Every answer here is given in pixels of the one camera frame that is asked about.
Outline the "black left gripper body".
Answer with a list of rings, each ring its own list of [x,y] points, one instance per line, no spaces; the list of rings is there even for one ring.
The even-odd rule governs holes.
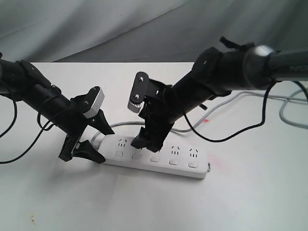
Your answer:
[[[85,128],[91,124],[91,118],[85,118],[80,111],[84,95],[68,100],[63,95],[51,101],[51,121],[66,133],[59,158],[70,161],[74,158],[74,148],[80,141]]]

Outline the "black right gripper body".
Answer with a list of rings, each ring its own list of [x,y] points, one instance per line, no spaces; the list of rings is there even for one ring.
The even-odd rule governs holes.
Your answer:
[[[171,85],[161,90],[158,99],[146,100],[139,117],[144,119],[150,138],[153,135],[168,136],[176,120],[183,116],[183,106]]]

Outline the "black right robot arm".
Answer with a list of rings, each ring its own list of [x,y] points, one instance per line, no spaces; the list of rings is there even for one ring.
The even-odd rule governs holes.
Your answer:
[[[135,75],[128,109],[145,122],[132,140],[134,148],[161,150],[174,123],[207,100],[226,97],[234,90],[263,90],[267,99],[272,87],[291,81],[301,86],[308,79],[308,52],[276,51],[252,42],[239,45],[225,37],[228,48],[203,51],[191,70],[174,85],[151,79],[147,73]]]

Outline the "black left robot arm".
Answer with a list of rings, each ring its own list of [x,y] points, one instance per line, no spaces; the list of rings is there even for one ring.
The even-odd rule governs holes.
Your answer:
[[[43,116],[66,134],[59,153],[63,161],[78,157],[98,164],[105,162],[104,156],[89,140],[80,141],[87,126],[104,135],[114,133],[101,110],[104,93],[99,86],[92,87],[86,94],[67,99],[61,89],[51,84],[31,63],[1,59],[0,94],[13,103],[25,102],[37,111],[37,121]]]

